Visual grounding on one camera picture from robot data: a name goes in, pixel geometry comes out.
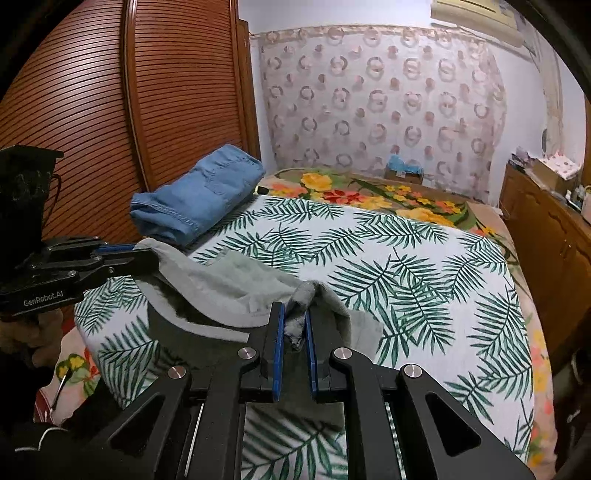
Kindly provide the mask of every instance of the air conditioner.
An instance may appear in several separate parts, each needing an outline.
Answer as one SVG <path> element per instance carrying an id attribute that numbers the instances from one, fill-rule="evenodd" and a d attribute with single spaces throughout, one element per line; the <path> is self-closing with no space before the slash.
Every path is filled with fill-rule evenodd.
<path id="1" fill-rule="evenodd" d="M 433 0 L 431 18 L 482 32 L 514 47 L 523 45 L 513 12 L 493 0 Z"/>

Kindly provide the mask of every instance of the bed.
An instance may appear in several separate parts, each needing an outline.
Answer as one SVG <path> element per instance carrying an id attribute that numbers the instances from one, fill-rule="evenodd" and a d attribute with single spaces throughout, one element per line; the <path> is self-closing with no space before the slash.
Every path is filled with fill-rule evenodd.
<path id="1" fill-rule="evenodd" d="M 232 248 L 328 282 L 350 307 L 384 322 L 377 363 L 424 366 L 538 480 L 550 479 L 556 442 L 550 364 L 511 238 L 495 211 L 417 185 L 330 171 L 284 170 L 261 185 L 269 195 L 234 211 L 188 254 L 205 261 Z M 396 300 L 382 294 L 393 283 L 375 288 L 371 280 L 388 279 L 392 269 Z M 364 279 L 361 290 L 352 277 Z M 424 321 L 428 314 L 409 306 L 413 282 L 450 295 L 430 305 L 432 325 Z M 38 417 L 67 418 L 92 394 L 99 371 L 126 406 L 172 365 L 175 359 L 148 337 L 146 318 L 145 298 L 129 277 L 88 292 L 76 306 L 78 328 L 64 338 L 56 376 L 39 395 Z M 512 325 L 503 341 L 490 337 L 495 322 Z M 50 415 L 47 399 L 66 366 L 74 375 Z M 248 409 L 243 478 L 347 478 L 345 452 L 343 432 L 327 424 Z"/>

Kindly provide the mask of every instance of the person's hand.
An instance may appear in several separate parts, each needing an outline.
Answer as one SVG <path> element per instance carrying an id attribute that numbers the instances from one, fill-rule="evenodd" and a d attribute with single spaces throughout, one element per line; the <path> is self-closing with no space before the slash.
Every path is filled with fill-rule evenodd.
<path id="1" fill-rule="evenodd" d="M 26 347 L 34 348 L 33 366 L 53 368 L 60 356 L 63 319 L 61 310 L 57 309 L 40 313 L 36 322 L 30 319 L 0 322 L 0 350 L 11 354 Z"/>

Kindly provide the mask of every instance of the gray towel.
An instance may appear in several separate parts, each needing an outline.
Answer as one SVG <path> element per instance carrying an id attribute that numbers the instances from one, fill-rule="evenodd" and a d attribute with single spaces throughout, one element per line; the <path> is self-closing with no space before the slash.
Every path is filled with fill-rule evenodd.
<path id="1" fill-rule="evenodd" d="M 278 407 L 342 426 L 341 406 L 319 406 L 311 398 L 306 355 L 301 352 L 304 314 L 314 306 L 323 321 L 335 322 L 345 346 L 371 359 L 382 335 L 373 315 L 347 309 L 321 282 L 302 282 L 239 252 L 224 250 L 199 264 L 151 238 L 136 248 L 151 248 L 160 258 L 158 273 L 135 278 L 149 302 L 152 338 L 192 367 L 208 367 L 236 355 L 252 329 L 268 323 L 272 302 L 287 303 L 284 333 L 291 348 L 285 349 Z"/>

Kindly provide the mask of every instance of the metal screw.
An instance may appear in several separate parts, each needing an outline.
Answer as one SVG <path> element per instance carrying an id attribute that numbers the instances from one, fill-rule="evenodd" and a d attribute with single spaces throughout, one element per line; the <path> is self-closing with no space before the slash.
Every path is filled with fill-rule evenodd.
<path id="1" fill-rule="evenodd" d="M 347 360 L 348 358 L 351 358 L 351 356 L 353 355 L 353 352 L 344 346 L 335 348 L 333 353 L 336 358 L 340 358 L 341 360 Z"/>
<path id="2" fill-rule="evenodd" d="M 182 365 L 176 365 L 176 366 L 170 367 L 168 369 L 168 376 L 170 378 L 172 378 L 173 380 L 177 380 L 179 378 L 183 378 L 186 373 L 187 373 L 187 370 Z"/>
<path id="3" fill-rule="evenodd" d="M 423 369 L 415 364 L 408 364 L 404 367 L 404 373 L 407 377 L 418 378 L 423 374 Z"/>
<path id="4" fill-rule="evenodd" d="M 238 356 L 244 360 L 248 360 L 256 355 L 256 350 L 252 347 L 245 346 L 238 350 Z"/>

